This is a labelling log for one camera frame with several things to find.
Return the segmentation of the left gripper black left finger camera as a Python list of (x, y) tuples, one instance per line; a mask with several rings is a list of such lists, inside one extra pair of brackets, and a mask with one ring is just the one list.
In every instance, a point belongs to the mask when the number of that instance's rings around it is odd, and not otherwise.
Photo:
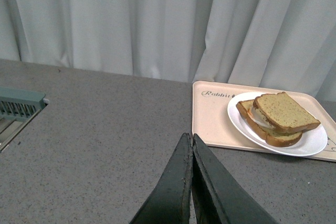
[(192, 167), (191, 137), (184, 133), (156, 187), (131, 223), (189, 223)]

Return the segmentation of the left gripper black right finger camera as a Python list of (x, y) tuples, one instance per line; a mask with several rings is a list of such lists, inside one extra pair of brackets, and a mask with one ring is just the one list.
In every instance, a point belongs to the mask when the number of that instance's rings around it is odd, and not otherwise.
[(192, 194), (197, 223), (277, 223), (197, 134), (193, 136), (193, 153)]

